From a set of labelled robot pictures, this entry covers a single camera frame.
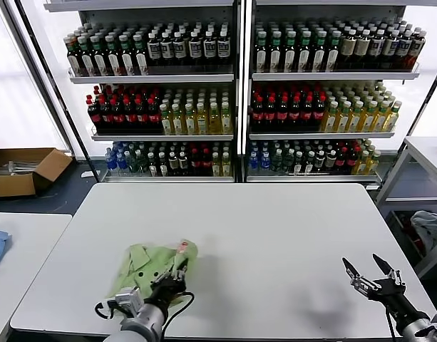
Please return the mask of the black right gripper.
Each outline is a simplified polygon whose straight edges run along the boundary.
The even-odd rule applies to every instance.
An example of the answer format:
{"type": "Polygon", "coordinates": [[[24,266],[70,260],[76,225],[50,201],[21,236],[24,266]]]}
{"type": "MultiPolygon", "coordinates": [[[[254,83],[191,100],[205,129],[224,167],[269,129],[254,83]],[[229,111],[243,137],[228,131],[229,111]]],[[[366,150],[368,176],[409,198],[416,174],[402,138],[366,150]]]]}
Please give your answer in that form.
{"type": "MultiPolygon", "coordinates": [[[[426,313],[418,311],[405,297],[406,287],[402,281],[400,271],[394,269],[386,260],[377,254],[372,254],[378,268],[387,279],[378,279],[374,282],[380,289],[371,295],[373,301],[382,303],[392,315],[397,327],[407,327],[419,319],[428,319],[426,313]]],[[[374,290],[374,282],[366,279],[356,270],[346,258],[342,258],[346,273],[351,279],[351,285],[360,293],[370,293],[374,290]]]]}

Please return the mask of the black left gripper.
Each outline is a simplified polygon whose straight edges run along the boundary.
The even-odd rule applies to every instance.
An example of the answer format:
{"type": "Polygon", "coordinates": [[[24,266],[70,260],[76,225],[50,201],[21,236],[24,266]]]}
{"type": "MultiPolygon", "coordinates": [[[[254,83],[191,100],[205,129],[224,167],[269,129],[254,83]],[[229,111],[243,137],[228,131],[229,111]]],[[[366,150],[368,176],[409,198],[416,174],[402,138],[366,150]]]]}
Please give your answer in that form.
{"type": "Polygon", "coordinates": [[[181,293],[186,290],[185,276],[187,262],[172,264],[152,282],[152,290],[147,303],[170,305],[181,293]]]}

